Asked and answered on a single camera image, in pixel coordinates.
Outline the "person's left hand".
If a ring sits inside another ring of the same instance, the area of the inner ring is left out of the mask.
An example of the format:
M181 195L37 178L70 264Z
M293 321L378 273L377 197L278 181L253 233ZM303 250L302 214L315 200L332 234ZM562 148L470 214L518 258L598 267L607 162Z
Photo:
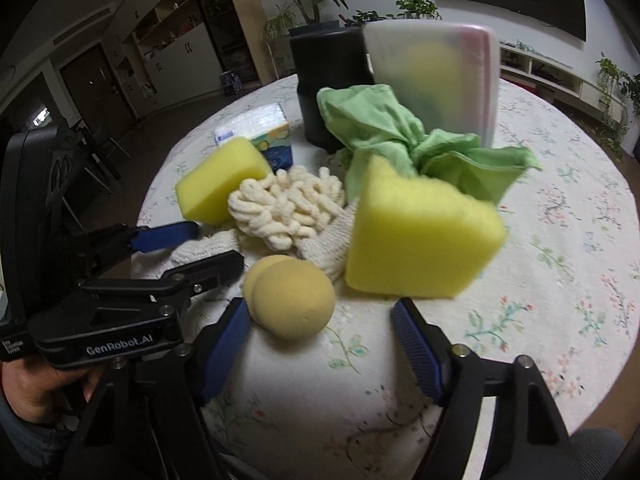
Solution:
M80 382L86 401L92 397L103 367L63 372L47 362L19 359L1 364L2 390L14 414L31 424L48 422L54 412L54 394Z

